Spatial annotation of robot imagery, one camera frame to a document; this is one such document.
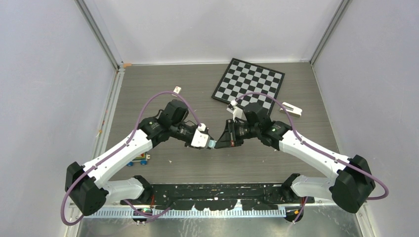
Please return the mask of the right aluminium corner post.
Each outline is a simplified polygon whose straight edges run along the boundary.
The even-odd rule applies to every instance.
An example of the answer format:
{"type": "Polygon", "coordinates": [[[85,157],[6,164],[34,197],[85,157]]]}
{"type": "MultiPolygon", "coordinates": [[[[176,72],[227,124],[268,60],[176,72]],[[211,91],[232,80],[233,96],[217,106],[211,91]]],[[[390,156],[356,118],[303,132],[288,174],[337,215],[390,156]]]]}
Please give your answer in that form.
{"type": "Polygon", "coordinates": [[[335,11],[332,19],[330,20],[326,30],[324,31],[309,63],[313,67],[317,59],[321,55],[324,47],[326,46],[329,38],[332,36],[342,17],[344,16],[348,6],[351,4],[352,0],[341,0],[337,10],[335,11]]]}

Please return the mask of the colourful wooden toy car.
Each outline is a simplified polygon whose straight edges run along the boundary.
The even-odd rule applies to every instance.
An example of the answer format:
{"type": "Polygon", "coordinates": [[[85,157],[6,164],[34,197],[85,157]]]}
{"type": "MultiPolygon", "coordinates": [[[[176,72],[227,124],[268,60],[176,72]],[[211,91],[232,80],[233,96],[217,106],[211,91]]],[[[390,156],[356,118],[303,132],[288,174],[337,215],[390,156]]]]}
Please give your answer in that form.
{"type": "Polygon", "coordinates": [[[150,155],[148,153],[143,153],[136,158],[134,158],[132,161],[130,161],[127,166],[131,167],[134,166],[136,163],[139,163],[140,165],[147,165],[148,161],[150,159],[150,155]]]}

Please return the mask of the left aluminium corner post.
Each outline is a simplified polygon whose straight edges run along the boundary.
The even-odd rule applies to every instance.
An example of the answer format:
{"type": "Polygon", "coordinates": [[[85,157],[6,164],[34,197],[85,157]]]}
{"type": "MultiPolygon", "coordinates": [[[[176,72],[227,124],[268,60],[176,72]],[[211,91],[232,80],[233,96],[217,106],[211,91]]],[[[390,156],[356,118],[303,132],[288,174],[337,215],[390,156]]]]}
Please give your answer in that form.
{"type": "Polygon", "coordinates": [[[123,64],[115,43],[106,27],[106,24],[99,12],[96,3],[93,0],[75,0],[81,14],[85,18],[93,35],[104,51],[111,65],[118,71],[123,64]]]}

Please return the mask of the white staple box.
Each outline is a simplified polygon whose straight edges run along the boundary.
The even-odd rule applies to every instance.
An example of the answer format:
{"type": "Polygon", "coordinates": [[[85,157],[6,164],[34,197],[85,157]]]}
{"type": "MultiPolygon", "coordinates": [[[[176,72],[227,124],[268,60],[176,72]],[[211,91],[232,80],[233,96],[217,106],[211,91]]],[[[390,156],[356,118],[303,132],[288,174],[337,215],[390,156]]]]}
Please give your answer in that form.
{"type": "Polygon", "coordinates": [[[295,117],[295,118],[300,118],[302,116],[302,109],[301,108],[299,108],[297,106],[294,106],[292,104],[289,104],[287,102],[283,102],[281,104],[281,107],[280,107],[279,111],[283,114],[285,114],[287,112],[290,116],[295,117]]]}

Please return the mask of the light blue white stapler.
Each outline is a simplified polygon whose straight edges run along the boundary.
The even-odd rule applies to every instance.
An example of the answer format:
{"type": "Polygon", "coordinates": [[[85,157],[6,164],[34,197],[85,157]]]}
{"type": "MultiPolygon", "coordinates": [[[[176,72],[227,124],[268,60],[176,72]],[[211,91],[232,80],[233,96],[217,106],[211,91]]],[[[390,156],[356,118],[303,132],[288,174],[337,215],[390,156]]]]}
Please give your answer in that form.
{"type": "Polygon", "coordinates": [[[216,141],[215,140],[209,140],[208,142],[208,148],[209,149],[214,149],[216,146],[216,141]]]}

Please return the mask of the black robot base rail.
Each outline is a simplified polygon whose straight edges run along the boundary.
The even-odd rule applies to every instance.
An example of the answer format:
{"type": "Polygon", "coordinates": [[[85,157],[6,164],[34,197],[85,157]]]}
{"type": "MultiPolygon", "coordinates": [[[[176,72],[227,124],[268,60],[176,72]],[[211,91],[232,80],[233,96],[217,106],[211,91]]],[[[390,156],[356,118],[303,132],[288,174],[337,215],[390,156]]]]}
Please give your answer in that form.
{"type": "Polygon", "coordinates": [[[152,184],[133,205],[152,205],[158,210],[203,211],[232,210],[237,204],[242,209],[273,210],[278,205],[301,205],[303,199],[291,189],[274,183],[215,183],[215,184],[152,184]]]}

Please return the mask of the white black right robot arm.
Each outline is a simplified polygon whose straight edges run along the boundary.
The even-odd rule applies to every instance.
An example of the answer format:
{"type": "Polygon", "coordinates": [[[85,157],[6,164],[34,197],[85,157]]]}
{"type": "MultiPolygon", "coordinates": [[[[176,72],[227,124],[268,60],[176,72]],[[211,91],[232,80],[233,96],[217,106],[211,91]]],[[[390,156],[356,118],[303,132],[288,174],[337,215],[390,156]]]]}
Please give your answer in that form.
{"type": "Polygon", "coordinates": [[[324,174],[307,177],[292,174],[284,183],[282,196],[287,202],[300,197],[329,199],[349,213],[357,213],[376,184],[365,158],[336,154],[295,132],[290,125],[271,120],[268,110],[258,103],[244,107],[245,120],[226,120],[225,129],[214,148],[239,147],[246,139],[257,138],[262,144],[299,158],[324,174]]]}

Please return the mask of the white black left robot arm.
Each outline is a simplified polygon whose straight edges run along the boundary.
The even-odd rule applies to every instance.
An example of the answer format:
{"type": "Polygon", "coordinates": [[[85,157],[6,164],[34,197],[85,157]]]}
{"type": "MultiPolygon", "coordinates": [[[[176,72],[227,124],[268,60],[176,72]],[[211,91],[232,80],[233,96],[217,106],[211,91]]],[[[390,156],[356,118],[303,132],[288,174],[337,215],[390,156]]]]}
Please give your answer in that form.
{"type": "Polygon", "coordinates": [[[97,212],[104,204],[134,199],[139,204],[151,200],[150,184],[142,176],[127,180],[110,179],[129,162],[170,137],[183,141],[186,147],[212,149],[216,142],[202,123],[188,125],[188,107],[173,99],[154,117],[144,118],[117,145],[83,165],[74,162],[67,167],[65,192],[84,216],[97,212]]]}

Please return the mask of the aluminium corner post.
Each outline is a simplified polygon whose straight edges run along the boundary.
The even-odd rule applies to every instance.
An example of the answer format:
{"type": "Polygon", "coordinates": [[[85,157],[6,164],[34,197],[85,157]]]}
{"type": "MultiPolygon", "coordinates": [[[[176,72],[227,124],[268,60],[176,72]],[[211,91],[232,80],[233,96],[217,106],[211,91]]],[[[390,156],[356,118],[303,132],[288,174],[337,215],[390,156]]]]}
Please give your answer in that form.
{"type": "Polygon", "coordinates": [[[351,4],[352,0],[341,0],[337,10],[335,11],[332,19],[330,20],[326,30],[324,31],[309,63],[313,67],[317,59],[321,55],[324,47],[326,46],[329,38],[332,36],[342,17],[344,16],[348,6],[351,4]]]}
{"type": "Polygon", "coordinates": [[[118,71],[123,64],[115,43],[106,27],[106,24],[99,12],[96,3],[93,0],[75,0],[81,14],[85,18],[93,35],[104,51],[111,65],[118,71]]]}

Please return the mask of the black white chessboard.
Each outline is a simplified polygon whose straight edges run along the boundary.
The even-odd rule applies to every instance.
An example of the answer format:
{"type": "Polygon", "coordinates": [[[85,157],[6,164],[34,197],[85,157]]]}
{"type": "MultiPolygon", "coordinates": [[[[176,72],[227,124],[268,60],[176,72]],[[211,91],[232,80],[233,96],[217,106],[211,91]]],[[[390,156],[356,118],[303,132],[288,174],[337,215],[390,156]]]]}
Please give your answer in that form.
{"type": "Polygon", "coordinates": [[[277,98],[284,78],[285,74],[277,70],[232,58],[211,97],[229,104],[239,96],[252,92],[238,102],[239,106],[258,103],[270,115],[275,105],[271,98],[277,98]]]}

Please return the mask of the small white domino tile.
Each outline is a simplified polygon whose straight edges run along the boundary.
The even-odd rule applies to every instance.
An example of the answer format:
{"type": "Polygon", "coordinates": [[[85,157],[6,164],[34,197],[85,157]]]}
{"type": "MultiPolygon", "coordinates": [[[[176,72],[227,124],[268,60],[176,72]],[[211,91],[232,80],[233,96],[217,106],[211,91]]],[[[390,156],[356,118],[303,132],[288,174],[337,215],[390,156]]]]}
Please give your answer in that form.
{"type": "Polygon", "coordinates": [[[179,86],[176,86],[175,89],[173,90],[174,93],[179,94],[181,92],[182,88],[179,86]]]}

